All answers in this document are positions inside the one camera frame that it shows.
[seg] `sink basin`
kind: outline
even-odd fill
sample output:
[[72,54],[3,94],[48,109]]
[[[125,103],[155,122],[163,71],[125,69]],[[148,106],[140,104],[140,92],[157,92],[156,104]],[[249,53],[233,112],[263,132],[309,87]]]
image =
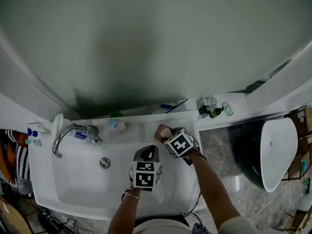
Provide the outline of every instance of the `sink basin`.
[[[160,124],[184,127],[200,143],[196,119],[197,112],[123,117],[127,126],[123,135],[114,135],[107,129],[108,119],[75,121],[96,126],[103,142],[94,146],[88,138],[66,136],[59,146],[61,159],[52,154],[52,139],[44,138],[43,147],[29,147],[36,202],[71,215],[109,220],[121,203],[122,193],[130,186],[129,170],[136,151],[156,145],[163,167],[161,186],[152,192],[141,192],[137,216],[188,212],[200,191],[194,166],[172,157],[163,144],[154,140],[154,133]],[[45,124],[48,129],[52,126],[53,123]],[[107,169],[100,166],[103,157],[110,160]],[[196,209],[204,207],[201,199]]]

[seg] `chrome faucet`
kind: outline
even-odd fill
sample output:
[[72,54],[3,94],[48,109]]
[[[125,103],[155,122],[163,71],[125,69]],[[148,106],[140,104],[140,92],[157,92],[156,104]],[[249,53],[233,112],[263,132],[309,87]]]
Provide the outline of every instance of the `chrome faucet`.
[[88,125],[77,125],[77,124],[70,124],[62,129],[58,137],[54,140],[52,145],[52,152],[53,154],[58,157],[62,158],[63,155],[59,153],[59,144],[62,141],[62,139],[67,135],[69,132],[77,130],[82,133],[85,133],[87,136],[89,136],[90,140],[97,145],[98,143],[102,142],[101,138],[98,136],[98,129],[94,126],[88,126]]

